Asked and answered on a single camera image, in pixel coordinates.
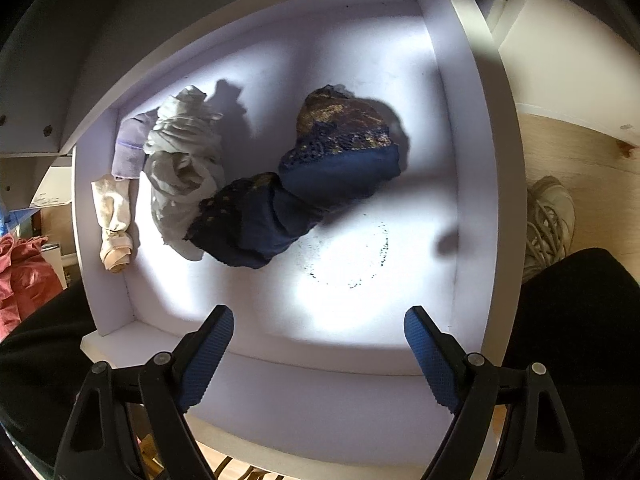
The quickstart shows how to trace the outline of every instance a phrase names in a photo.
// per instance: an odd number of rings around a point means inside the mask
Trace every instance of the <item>screw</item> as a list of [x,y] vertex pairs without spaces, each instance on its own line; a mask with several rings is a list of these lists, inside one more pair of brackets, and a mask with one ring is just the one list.
[[531,369],[533,370],[533,373],[535,373],[535,374],[538,374],[538,375],[546,374],[546,366],[543,365],[542,363],[533,363],[531,365]]
[[171,354],[169,352],[160,352],[154,355],[154,363],[158,366],[167,364],[171,360]]
[[98,361],[91,367],[91,371],[94,374],[101,374],[103,371],[107,369],[107,363],[105,361]]
[[482,366],[484,364],[484,357],[476,353],[469,354],[468,356],[466,356],[466,360],[472,366]]

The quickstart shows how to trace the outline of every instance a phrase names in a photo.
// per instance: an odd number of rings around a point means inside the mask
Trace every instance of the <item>pink clothing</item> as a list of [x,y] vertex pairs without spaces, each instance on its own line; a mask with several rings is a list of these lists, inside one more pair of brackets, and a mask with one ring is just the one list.
[[40,254],[47,237],[0,238],[0,341],[21,321],[62,292],[56,271]]

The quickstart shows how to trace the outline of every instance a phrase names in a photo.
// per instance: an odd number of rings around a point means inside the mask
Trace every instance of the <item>folded sock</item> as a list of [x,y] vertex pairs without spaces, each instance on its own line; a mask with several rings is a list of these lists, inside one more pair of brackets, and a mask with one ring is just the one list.
[[151,110],[122,121],[111,165],[111,174],[114,177],[140,178],[145,165],[145,152],[142,147],[156,120],[158,112]]

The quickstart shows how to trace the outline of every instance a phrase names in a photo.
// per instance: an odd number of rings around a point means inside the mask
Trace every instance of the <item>white sneaker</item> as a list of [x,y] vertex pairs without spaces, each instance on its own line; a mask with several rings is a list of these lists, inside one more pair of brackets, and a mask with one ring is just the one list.
[[574,225],[574,200],[556,177],[546,176],[531,186],[523,283],[569,254]]

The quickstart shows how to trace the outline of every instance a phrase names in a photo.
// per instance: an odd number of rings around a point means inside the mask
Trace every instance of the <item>wooden panel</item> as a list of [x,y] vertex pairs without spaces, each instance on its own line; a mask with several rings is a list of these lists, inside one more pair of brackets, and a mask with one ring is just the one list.
[[527,180],[552,174],[575,203],[572,252],[601,247],[640,280],[640,160],[601,133],[521,114]]

